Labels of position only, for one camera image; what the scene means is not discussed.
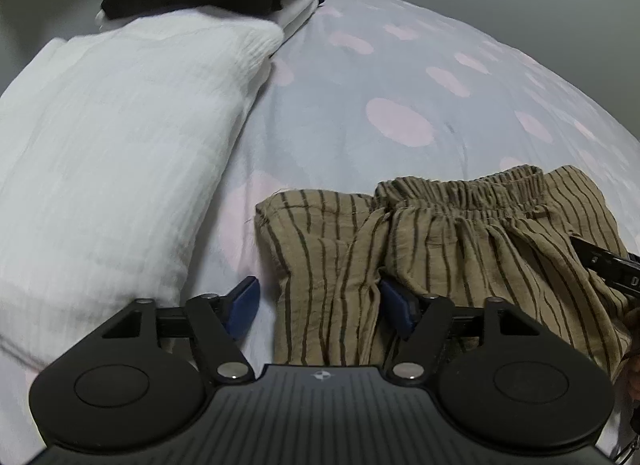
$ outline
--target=black device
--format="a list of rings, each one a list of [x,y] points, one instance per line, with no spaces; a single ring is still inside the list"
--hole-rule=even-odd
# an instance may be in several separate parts
[[[259,284],[183,308],[138,299],[37,376],[33,465],[604,465],[606,374],[519,308],[416,297],[380,284],[406,340],[389,369],[266,366],[236,346]],[[197,370],[159,347],[191,342]],[[479,345],[450,359],[460,337]]]

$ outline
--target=mattress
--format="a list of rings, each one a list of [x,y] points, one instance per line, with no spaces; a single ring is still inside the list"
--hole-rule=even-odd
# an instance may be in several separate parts
[[[198,233],[183,299],[257,275],[258,316],[242,349],[273,354],[276,289],[254,238],[255,204],[287,188],[371,193],[404,175],[471,179],[529,163],[572,164],[602,190],[640,251],[640,145],[600,106],[526,54],[400,0],[327,0],[274,56]],[[0,462],[41,447],[27,407],[34,373],[0,359]],[[599,441],[628,443],[624,377]]]

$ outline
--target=white muslin cloth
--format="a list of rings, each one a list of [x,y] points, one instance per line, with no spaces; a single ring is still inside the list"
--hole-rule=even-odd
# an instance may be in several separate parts
[[[47,44],[0,97],[0,348],[41,368],[175,305],[283,31],[180,11]]]

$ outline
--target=striped pants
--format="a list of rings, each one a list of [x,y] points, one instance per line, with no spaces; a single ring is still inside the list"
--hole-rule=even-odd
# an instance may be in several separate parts
[[[373,196],[275,194],[256,207],[280,286],[275,360],[384,364],[397,337],[379,315],[380,272],[419,295],[482,307],[502,297],[609,376],[618,374],[632,304],[577,260],[569,237],[626,257],[596,185],[565,166],[515,167],[473,181],[382,182]]]

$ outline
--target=metal screw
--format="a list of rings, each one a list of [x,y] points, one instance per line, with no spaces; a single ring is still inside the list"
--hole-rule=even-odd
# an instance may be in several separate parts
[[[249,372],[249,368],[242,362],[225,362],[218,366],[218,374],[226,379],[241,379]]]
[[[401,379],[415,380],[424,374],[424,368],[420,364],[413,362],[402,362],[393,368],[394,375]]]

